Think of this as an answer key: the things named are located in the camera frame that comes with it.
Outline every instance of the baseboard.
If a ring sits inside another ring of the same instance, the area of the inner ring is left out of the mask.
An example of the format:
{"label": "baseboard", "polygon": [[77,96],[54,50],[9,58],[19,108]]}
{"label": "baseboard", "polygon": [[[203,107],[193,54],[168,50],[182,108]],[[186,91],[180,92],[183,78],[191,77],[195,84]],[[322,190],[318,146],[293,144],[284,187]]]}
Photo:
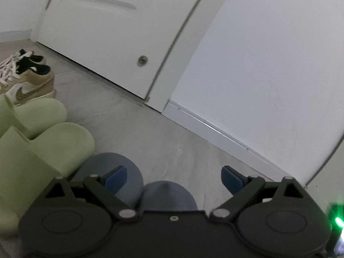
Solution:
{"label": "baseboard", "polygon": [[273,181],[281,181],[283,177],[289,176],[271,161],[176,102],[170,101],[162,114]]}
{"label": "baseboard", "polygon": [[30,39],[31,32],[32,29],[24,31],[0,32],[0,43],[14,40],[28,40]]}

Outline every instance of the green slipper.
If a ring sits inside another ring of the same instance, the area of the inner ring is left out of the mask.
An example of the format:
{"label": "green slipper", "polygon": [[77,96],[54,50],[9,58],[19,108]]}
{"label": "green slipper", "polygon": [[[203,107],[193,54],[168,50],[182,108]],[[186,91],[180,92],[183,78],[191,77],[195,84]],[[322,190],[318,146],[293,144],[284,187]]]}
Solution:
{"label": "green slipper", "polygon": [[66,120],[66,108],[53,98],[32,100],[16,107],[7,96],[0,95],[0,137],[14,126],[24,136],[32,139]]}
{"label": "green slipper", "polygon": [[52,126],[32,141],[11,126],[0,138],[0,234],[16,233],[49,182],[71,175],[93,151],[92,135],[74,123]]}

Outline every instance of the white wall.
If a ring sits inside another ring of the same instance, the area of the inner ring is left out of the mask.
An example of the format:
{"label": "white wall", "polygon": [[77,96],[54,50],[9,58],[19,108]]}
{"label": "white wall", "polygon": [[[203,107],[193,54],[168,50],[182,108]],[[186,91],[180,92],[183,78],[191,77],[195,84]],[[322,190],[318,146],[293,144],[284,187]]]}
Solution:
{"label": "white wall", "polygon": [[326,166],[307,186],[308,194],[324,212],[331,203],[344,204],[344,143],[342,142]]}
{"label": "white wall", "polygon": [[344,132],[344,0],[226,0],[171,99],[305,183]]}
{"label": "white wall", "polygon": [[0,32],[32,29],[46,0],[0,0]]}

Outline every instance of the beige sneaker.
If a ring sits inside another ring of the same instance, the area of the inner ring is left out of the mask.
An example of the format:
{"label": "beige sneaker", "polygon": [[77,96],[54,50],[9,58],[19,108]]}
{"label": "beige sneaker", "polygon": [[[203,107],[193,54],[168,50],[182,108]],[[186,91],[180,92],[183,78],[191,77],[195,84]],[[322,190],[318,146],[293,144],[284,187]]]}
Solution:
{"label": "beige sneaker", "polygon": [[28,57],[12,61],[0,69],[0,94],[3,93],[14,104],[54,97],[54,73],[49,66],[34,63]]}

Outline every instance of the sneaker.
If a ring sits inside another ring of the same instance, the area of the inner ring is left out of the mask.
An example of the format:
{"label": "sneaker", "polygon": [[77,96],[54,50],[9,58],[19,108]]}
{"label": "sneaker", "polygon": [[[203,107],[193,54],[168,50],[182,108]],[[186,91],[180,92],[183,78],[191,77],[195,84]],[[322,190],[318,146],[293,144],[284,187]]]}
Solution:
{"label": "sneaker", "polygon": [[40,65],[23,57],[0,68],[0,94],[6,93],[15,104],[36,98],[54,97],[54,73],[47,65]]}
{"label": "sneaker", "polygon": [[28,57],[31,61],[40,64],[40,65],[46,65],[46,60],[42,55],[35,55],[34,51],[28,51],[26,52],[24,49],[21,49],[20,51],[12,54],[7,59],[0,62],[0,68],[2,68],[5,65],[8,65],[12,61],[19,61],[23,57]]}

